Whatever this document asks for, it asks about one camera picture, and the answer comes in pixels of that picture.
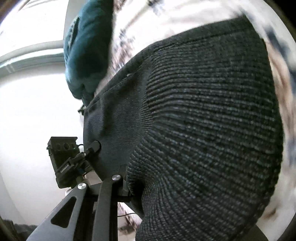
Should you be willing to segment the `teal folded quilt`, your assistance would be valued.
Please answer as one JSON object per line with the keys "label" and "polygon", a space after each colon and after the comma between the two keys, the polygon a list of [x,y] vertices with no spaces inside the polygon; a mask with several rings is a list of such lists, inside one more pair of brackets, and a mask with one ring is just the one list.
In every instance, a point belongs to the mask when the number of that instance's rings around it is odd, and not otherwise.
{"label": "teal folded quilt", "polygon": [[106,76],[112,36],[113,1],[88,1],[64,40],[65,77],[72,95],[88,106]]}

